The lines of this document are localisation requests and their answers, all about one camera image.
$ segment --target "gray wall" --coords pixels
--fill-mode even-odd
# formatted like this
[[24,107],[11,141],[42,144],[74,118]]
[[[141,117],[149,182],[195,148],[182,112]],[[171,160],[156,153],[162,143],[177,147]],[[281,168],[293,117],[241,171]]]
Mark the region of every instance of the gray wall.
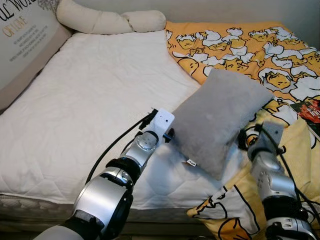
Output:
[[278,21],[320,47],[320,0],[75,0],[97,10],[124,13],[159,10],[172,22]]

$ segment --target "book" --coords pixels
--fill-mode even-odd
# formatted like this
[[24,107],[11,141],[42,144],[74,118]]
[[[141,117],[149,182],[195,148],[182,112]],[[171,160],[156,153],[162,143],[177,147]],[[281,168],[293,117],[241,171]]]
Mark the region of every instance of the book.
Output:
[[306,121],[310,131],[320,141],[320,100],[310,99],[290,106]]

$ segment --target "cartoon character print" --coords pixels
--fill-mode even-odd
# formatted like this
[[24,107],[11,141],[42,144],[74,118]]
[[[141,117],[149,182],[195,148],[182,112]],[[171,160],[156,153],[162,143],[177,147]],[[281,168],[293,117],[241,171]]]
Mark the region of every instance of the cartoon character print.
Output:
[[173,51],[172,55],[176,58],[189,58],[199,63],[206,61],[209,56],[207,53],[204,53],[203,49],[201,48],[191,49],[190,52],[192,54],[188,53],[187,55],[184,55],[184,54]]
[[196,209],[194,218],[226,219],[220,226],[218,236],[223,240],[251,239],[260,231],[256,216],[237,186],[227,190],[223,187]]
[[196,38],[193,34],[179,35],[176,40],[183,49],[191,49],[196,43]]
[[248,35],[251,38],[257,40],[258,42],[265,42],[265,41],[267,41],[269,34],[263,30],[259,30],[259,31],[253,30],[253,31],[249,32]]
[[239,218],[231,218],[221,224],[218,231],[221,240],[250,240],[250,234],[241,226]]
[[222,57],[225,60],[225,69],[233,72],[243,73],[249,68],[245,56],[226,54]]
[[172,37],[172,31],[165,30],[166,46],[168,49],[173,47],[173,45],[170,43],[171,37]]
[[259,137],[259,132],[255,130],[256,125],[250,126],[245,129],[245,146],[248,148],[249,146],[256,143]]
[[229,35],[222,38],[223,41],[230,44],[230,50],[233,55],[243,56],[247,53],[246,41],[240,36],[244,34],[241,28],[229,28],[226,30]]
[[275,27],[270,27],[269,29],[266,29],[269,34],[275,34],[276,39],[278,39],[281,42],[284,42],[288,45],[297,45],[301,43],[301,40],[294,36],[292,33],[286,31],[283,27],[281,26],[275,26]]
[[315,48],[306,48],[301,49],[299,52],[303,55],[303,58],[309,64],[308,66],[315,71],[320,69],[320,51],[317,51]]
[[207,46],[210,50],[222,50],[227,48],[227,41],[223,40],[218,32],[206,30],[205,32],[196,33],[196,36],[202,40],[202,45]]
[[313,98],[320,95],[320,77],[302,65],[291,68],[291,75],[295,79],[295,89],[290,94],[297,100],[304,101],[307,97]]
[[178,61],[178,64],[189,74],[192,75],[197,68],[199,67],[199,63],[189,57],[183,57]]
[[215,69],[226,69],[226,61],[224,59],[218,60],[215,56],[211,56],[208,59],[204,60],[202,63],[208,65],[204,67],[203,73],[207,77],[209,76],[209,73],[211,69],[214,67]]
[[304,99],[304,101],[310,101],[310,100],[318,100],[318,101],[320,101],[320,95],[314,96],[314,97],[307,97],[306,99]]
[[286,49],[283,50],[282,53],[274,56],[272,58],[272,62],[274,65],[283,69],[290,69],[292,67],[305,64],[307,60],[304,59],[303,55],[299,51]]
[[282,98],[275,97],[274,99],[270,100],[263,109],[267,110],[269,113],[277,113],[279,112],[279,108],[283,105],[287,105],[288,103],[284,102]]
[[288,93],[296,87],[292,84],[292,77],[283,70],[273,68],[264,68],[258,73],[262,84],[271,91],[281,90],[282,93]]
[[251,57],[248,62],[256,62],[259,67],[262,67],[265,64],[265,55],[266,52],[264,50],[257,51],[255,53],[251,53]]
[[280,55],[284,52],[285,48],[281,45],[278,45],[278,41],[274,40],[271,42],[267,42],[264,46],[263,49],[265,51],[265,59],[268,59],[270,57],[274,57],[277,55]]
[[289,105],[282,105],[278,110],[272,116],[284,121],[286,127],[292,125],[298,119],[298,114]]
[[193,57],[195,54],[205,54],[205,48],[204,47],[191,48],[190,56]]

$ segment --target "gray pillow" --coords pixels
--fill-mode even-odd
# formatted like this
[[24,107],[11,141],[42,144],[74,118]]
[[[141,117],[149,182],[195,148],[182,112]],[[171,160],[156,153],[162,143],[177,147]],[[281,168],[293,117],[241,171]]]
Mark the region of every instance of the gray pillow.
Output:
[[171,143],[220,180],[226,155],[241,128],[273,97],[249,77],[212,69],[206,82],[174,112]]

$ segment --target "cushion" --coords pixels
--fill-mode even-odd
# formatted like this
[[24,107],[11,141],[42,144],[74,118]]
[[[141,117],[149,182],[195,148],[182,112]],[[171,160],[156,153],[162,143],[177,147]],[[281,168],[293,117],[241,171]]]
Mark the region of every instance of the cushion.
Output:
[[273,97],[246,75],[212,69],[206,82],[174,112],[171,141],[217,180],[241,128]]
[[161,31],[166,26],[166,16],[157,10],[130,11],[121,16],[128,20],[135,32]]
[[60,23],[85,34],[121,34],[160,31],[166,17],[156,10],[126,12],[100,11],[79,5],[73,0],[62,0],[57,8]]

